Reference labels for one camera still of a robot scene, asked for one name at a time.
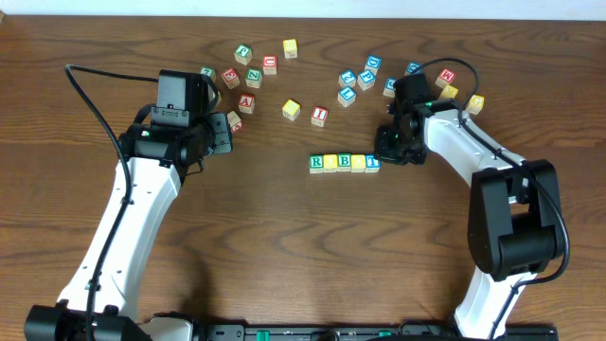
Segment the yellow block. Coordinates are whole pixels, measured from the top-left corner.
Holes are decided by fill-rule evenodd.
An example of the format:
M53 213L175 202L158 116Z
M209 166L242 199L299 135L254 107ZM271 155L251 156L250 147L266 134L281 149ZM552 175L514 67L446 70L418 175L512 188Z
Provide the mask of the yellow block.
M282 107L282 111L290 116L296 115L299 110L301 110L301 106L292 99L289 99Z
M284 41L284 57L286 58L296 58L297 49L296 49L296 39L287 39Z
M338 167L336 154L324 155L324 172L336 172Z
M361 154L351 156L351 172L364 172L366 170L366 157Z
M478 115L480 114L480 110L484 107L484 98L482 96L473 95L472 99L470 99L469 104L465 107L465 111Z
M444 86L444 90L442 90L437 99L454 99L456 94L458 94L458 89L448 84Z

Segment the blue block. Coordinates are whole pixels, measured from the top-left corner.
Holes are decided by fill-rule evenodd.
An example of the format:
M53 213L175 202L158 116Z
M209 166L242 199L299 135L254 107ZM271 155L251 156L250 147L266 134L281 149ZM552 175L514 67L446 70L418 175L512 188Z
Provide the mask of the blue block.
M341 96L344 100L350 100L356 96L356 92L350 86L346 86L339 90L339 96Z
M360 78L364 83L368 83L375 80L375 75L370 72L370 70L366 70L365 72L360 74Z
M410 62L410 63L408 64L408 67L406 67L406 72L407 72L407 73L409 73L409 74L411 74L411 73L413 73L413 71L415 71L415 70L416 70L416 69L417 69L419 66L420 66L420 64L419 64L419 63Z
M368 56L368 60L366 61L366 66L372 68L379 68L381 66L381 58L375 57L373 55Z
M381 161L377 160L373 154L366 155L366 167L377 169L381 166Z
M349 84L356 81L356 74L354 74L353 71L348 70L341 74L341 80L343 80L345 84Z
M394 83L396 81L397 81L396 79L388 78L387 79L387 83L385 84L385 89L387 89L387 90L393 90L394 89Z

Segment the wooden table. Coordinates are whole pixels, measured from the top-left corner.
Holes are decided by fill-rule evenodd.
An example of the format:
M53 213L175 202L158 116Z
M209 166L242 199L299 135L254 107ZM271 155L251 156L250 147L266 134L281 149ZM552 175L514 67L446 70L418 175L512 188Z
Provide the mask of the wooden table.
M285 60L282 40L299 57ZM278 55L277 76L245 85L234 49ZM486 105L476 123L558 171L572 260L557 282L526 289L509 322L554 323L562 340L606 332L606 24L507 21L12 17L0 26L0 334L22 339L32 304L52 305L84 256L109 198L116 155L70 86L66 63L157 77L161 68L218 72L241 115L235 151L189 177L151 252L139 320L181 311L251 324L399 323L444 319L473 271L469 189L432 154L425 166L309 175L310 153L369 153L390 120L387 77L409 61L452 56L475 65ZM337 102L337 77L383 57L375 86ZM472 77L457 65L459 98ZM431 79L441 67L428 69ZM77 75L115 132L155 102L155 85ZM295 121L280 112L302 105ZM315 105L327 125L311 125ZM559 261L553 261L549 270Z

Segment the toy block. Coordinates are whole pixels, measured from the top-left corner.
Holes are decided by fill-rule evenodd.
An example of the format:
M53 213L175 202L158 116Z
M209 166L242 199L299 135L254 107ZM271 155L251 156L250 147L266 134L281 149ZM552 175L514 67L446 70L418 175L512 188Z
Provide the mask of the toy block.
M404 76L408 76L408 75L410 75L410 74L411 74L411 73L413 73L413 71L415 71L415 70L416 70L416 69L417 69L419 66L420 66L420 64L419 64L419 63L410 62L410 63L408 64L408 66L406 67L406 72L404 72Z
M385 88L383 89L383 96L387 96L390 98L394 98L396 96L396 92L394 90L394 83L396 81L396 79L392 78L387 79L387 82L385 83Z
M312 112L312 124L315 124L318 127L324 127L324 123L326 119L329 117L328 109L324 109L322 107L313 108Z
M236 61L238 63L243 63L244 65L248 65L250 60L253 59L253 49L250 46L240 44L236 47L236 51L234 51L234 56L236 57Z
M336 154L324 155L324 172L337 172L339 164Z
M242 113L253 114L255 110L255 97L253 95L241 95L238 108Z
M377 172L381 168L381 161L377 160L373 154L368 154L366 157L365 172Z
M212 82L217 81L217 74L215 73L215 69L204 66L202 69L200 69L200 73L209 76L212 79Z
M341 85L341 87L355 86L356 85L356 74L354 74L353 71L351 71L351 70L348 70L348 71L342 73L341 76L339 76L339 85Z
M368 70L372 72L373 75L377 76L377 72L379 72L379 66L381 66L381 60L381 58L375 57L373 55L368 56L364 70Z
M364 172L366 171L366 158L361 154L354 154L351 156L351 172Z
M324 157L322 155L310 156L310 173L317 174L324 172Z
M449 69L443 69L437 76L436 85L443 88L455 80L455 73Z
M259 89L261 87L261 81L263 81L263 75L261 70L250 68L246 72L246 85Z
M450 84L446 84L437 99L454 99L456 94L458 94L458 89Z
M344 87L339 90L339 95L337 97L339 103L343 104L344 107L348 107L356 100L356 92L349 86Z
M470 99L470 102L465 107L465 111L470 114L478 115L480 114L480 110L482 110L483 107L484 98L482 96L473 95Z
M221 78L223 78L223 81L230 89L240 85L240 77L238 77L238 72L236 72L236 70L233 68L228 68L227 70L223 71Z
M351 171L351 154L337 154L337 171Z
M366 70L365 72L358 75L358 85L362 88L362 90L368 90L375 84L375 80L377 78L375 75L370 72L370 70Z
M299 103L292 99L289 99L286 104L282 107L282 115L289 120L295 120L301 113L301 106Z
M263 73L265 75L275 75L277 73L276 56L263 56Z
M284 57L287 59L298 57L296 39L287 39L284 41Z
M242 129L242 120L234 111L227 114L227 123L229 123L229 128L232 133Z

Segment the cable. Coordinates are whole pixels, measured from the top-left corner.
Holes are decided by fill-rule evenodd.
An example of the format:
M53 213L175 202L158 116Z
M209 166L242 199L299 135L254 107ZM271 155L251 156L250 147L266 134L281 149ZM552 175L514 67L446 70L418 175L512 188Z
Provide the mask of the cable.
M88 105L88 108L93 112L93 114L95 114L95 117L101 123L101 126L103 127L103 129L105 129L105 133L107 133L107 135L110 137L110 140L114 144L114 148L116 148L117 156L120 159L120 163L122 164L122 169L124 171L124 180L125 180L125 184L126 184L126 193L124 194L124 197L122 198L120 210L118 211L118 213L116 215L114 224L112 225L112 228L110 229L110 232L107 235L107 239L105 240L105 243L103 244L103 247L101 248L101 252L98 255L97 264L95 265L95 270L93 272L93 277L90 279L90 281L88 283L89 288L88 288L88 298L86 300L86 325L84 328L86 330L86 340L93 341L93 340L95 340L95 337L93 335L93 307L95 305L95 294L97 293L99 274L101 272L101 268L103 267L103 263L105 262L107 252L109 251L110 246L112 245L112 240L114 239L114 236L116 235L117 228L119 227L120 222L122 221L124 212L126 211L126 208L128 207L129 203L131 202L131 194L133 192L133 187L132 187L131 173L129 172L129 166L126 163L126 160L124 159L124 156L122 155L122 152L120 151L120 146L118 145L116 135L114 135L112 128L110 128L109 124L107 123L105 118L103 118L103 115L97 109L95 104L93 104L93 102L88 98L88 96L86 96L86 94L84 93L84 91L82 90L82 88L80 87L80 85L78 84L76 79L74 78L72 70L92 73L92 74L101 75L101 76L113 77L113 78L118 78L118 79L123 79L123 80L131 80L131 81L158 82L158 80L153 79L153 78L146 78L146 77L120 75L120 74L100 71L100 70L96 70L96 69L92 69L92 68L88 68L88 67L82 67L82 66L71 65L71 64L68 64L65 66L65 74L67 75L67 78L69 79L69 81L72 83L72 86L74 86L74 89L76 89L76 91L78 92L78 94L80 95L82 100L84 100L86 105Z
M539 192L539 194L541 194L544 197L544 199L547 201L549 208L551 209L552 213L556 216L558 225L560 226L561 233L563 236L564 248L562 251L561 264L560 264L560 267L558 268L558 270L556 270L553 274L551 274L549 276L546 276L543 278L530 279L530 280L522 280L522 281L515 283L513 286L511 286L511 291L509 292L509 296L508 296L507 300L505 301L503 308L501 308L499 315L497 315L496 320L493 322L492 328L490 330L489 340L491 340L492 338L494 338L494 334L496 333L496 330L497 330L499 324L501 323L501 320L503 320L503 317L505 316L505 313L507 312L509 305L511 304L511 301L513 300L513 298L516 295L519 294L520 287L522 287L524 285L547 283L549 281L559 278L564 273L564 271L566 270L566 267L568 266L568 262L570 261L570 237L568 236L568 229L566 228L566 223L564 222L564 219L561 215L561 211L558 208L556 201L547 192L547 190L543 187L543 185L541 185L541 183L539 183L532 176L532 174L530 174L526 170L526 168L522 167L515 161L513 161L510 158L508 158L507 156L503 155L502 149L498 149L498 150L495 149L494 147L492 147L492 145L490 143L485 141L482 137L480 137L478 134L476 134L472 129L470 129L467 126L467 123L466 123L467 119L463 118L463 108L466 107L467 104L469 104L470 100L472 100L473 95L475 95L478 88L480 87L480 78L477 74L477 71L475 71L475 68L473 68L473 66L471 66L469 63L467 63L465 61L459 60L457 58L447 57L447 58L439 58L439 59L424 63L421 66L419 66L418 68L416 68L413 72L411 72L411 74L417 73L425 66L428 66L428 65L431 65L434 63L441 63L441 62L460 63L460 64L466 66L467 68L469 68L470 71L472 71L473 76L475 77L475 86L473 87L472 92L469 94L469 96L465 100L465 103L461 107L458 108L457 118L458 118L459 124L463 127L463 129L465 129L465 131L469 135L471 135L476 141L478 141L480 144L482 144L484 147L486 147L486 149L488 149L496 157L499 157L503 161L510 164L514 169L519 170L524 174L525 178L528 179L528 183L532 187L534 187L537 190L537 192Z

